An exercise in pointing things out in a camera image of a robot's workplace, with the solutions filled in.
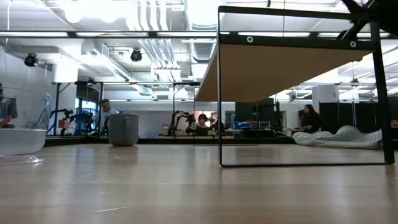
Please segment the wooden floor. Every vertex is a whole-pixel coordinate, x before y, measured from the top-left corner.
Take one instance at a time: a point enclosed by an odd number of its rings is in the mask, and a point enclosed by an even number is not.
[[[225,147],[229,162],[377,162],[381,151]],[[217,147],[47,147],[0,166],[0,223],[398,223],[395,166],[221,169]]]

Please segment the black security camera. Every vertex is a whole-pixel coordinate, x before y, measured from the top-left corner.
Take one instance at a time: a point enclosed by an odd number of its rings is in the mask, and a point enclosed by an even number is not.
[[[28,67],[36,67],[37,62],[38,60],[35,53],[29,53],[24,61],[25,65]]]
[[[133,62],[139,62],[139,61],[141,61],[141,60],[142,60],[141,49],[138,49],[138,48],[133,49],[130,58],[131,58],[131,60],[132,60]]]

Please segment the white shirt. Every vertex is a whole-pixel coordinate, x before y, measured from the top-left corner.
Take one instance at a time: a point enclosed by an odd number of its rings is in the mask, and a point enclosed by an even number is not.
[[[118,113],[119,112],[117,110],[114,110],[112,108],[108,112],[101,111],[101,127],[100,127],[100,130],[105,125],[105,123],[104,123],[105,122],[105,116],[109,116],[111,114],[118,114]]]

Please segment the clear glass vase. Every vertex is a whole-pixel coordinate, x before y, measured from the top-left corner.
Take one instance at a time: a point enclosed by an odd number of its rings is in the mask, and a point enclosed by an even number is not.
[[[0,157],[10,161],[9,156],[32,154],[41,149],[50,112],[48,94],[0,86]]]

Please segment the white blanket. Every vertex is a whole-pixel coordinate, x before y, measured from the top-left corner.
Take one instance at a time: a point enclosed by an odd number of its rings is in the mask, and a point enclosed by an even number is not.
[[[343,126],[336,134],[322,131],[314,134],[295,133],[292,137],[299,145],[350,149],[379,149],[382,140],[381,130],[364,134],[354,126]]]

